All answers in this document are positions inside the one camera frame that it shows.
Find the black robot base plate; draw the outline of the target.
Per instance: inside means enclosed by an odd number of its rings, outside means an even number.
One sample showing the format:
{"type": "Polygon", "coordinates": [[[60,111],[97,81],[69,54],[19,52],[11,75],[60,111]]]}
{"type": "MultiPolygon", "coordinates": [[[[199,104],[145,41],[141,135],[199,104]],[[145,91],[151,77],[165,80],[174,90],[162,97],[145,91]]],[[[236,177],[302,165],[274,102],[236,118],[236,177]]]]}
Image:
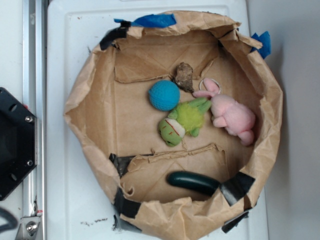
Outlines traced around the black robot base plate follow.
{"type": "Polygon", "coordinates": [[[36,166],[36,117],[0,88],[0,200],[5,200],[36,166]]]}

